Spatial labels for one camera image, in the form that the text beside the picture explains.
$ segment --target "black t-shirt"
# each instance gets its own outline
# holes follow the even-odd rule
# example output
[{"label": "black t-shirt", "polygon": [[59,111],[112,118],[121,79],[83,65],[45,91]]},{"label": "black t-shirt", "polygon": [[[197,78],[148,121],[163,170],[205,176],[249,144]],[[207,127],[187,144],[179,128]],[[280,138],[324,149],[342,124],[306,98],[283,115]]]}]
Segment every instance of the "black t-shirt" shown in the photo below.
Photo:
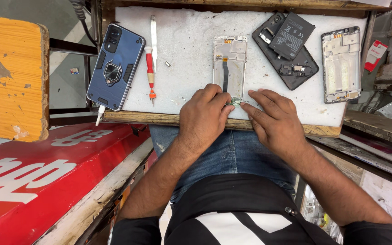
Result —
[{"label": "black t-shirt", "polygon": [[[392,224],[362,221],[344,229],[345,245],[392,245]],[[166,245],[337,244],[302,217],[283,189],[252,174],[214,175],[195,183],[174,207],[164,241]],[[158,218],[119,221],[111,244],[161,244]]]}]

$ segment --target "blue jeans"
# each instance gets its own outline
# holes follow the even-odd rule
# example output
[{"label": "blue jeans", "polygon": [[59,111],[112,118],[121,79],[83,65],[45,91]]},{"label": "blue jeans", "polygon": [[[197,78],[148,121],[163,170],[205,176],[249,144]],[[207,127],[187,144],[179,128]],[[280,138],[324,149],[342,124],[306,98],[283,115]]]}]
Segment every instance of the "blue jeans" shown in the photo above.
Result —
[{"label": "blue jeans", "polygon": [[[178,135],[179,127],[149,125],[158,158]],[[170,198],[176,204],[190,186],[210,175],[254,174],[295,195],[295,173],[259,141],[254,131],[225,130],[181,176]]]}]

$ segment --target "hairy forearm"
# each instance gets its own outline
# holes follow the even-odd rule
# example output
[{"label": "hairy forearm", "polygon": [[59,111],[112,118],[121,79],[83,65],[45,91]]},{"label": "hairy forearm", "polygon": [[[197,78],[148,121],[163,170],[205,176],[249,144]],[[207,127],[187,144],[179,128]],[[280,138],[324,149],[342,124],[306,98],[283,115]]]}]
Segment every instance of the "hairy forearm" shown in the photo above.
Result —
[{"label": "hairy forearm", "polygon": [[198,159],[177,137],[131,191],[119,219],[160,217],[181,175]]},{"label": "hairy forearm", "polygon": [[362,188],[307,145],[288,164],[309,184],[319,203],[339,225],[355,221],[392,224],[389,216]]}]

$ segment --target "white charging cable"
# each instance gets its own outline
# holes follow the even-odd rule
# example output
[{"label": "white charging cable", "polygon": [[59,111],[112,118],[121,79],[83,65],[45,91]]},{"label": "white charging cable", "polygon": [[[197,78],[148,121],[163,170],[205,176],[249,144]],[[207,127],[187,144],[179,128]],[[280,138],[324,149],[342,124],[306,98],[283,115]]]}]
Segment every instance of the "white charging cable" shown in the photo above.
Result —
[{"label": "white charging cable", "polygon": [[100,105],[98,110],[98,119],[96,119],[96,126],[102,121],[102,114],[104,114],[105,106]]}]

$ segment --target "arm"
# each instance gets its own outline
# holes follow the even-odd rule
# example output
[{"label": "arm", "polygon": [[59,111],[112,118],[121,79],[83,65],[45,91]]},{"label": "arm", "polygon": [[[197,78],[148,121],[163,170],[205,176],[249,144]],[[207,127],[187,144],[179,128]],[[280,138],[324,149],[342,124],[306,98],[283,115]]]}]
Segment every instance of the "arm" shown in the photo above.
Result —
[{"label": "arm", "polygon": [[119,214],[124,218],[160,217],[181,175],[217,139],[234,106],[220,86],[208,84],[199,89],[181,109],[179,133],[167,151],[137,186]]},{"label": "arm", "polygon": [[293,101],[266,89],[249,90],[249,96],[264,109],[263,112],[241,103],[259,141],[309,184],[319,203],[339,226],[355,221],[392,224],[391,216],[362,188],[306,141]]}]

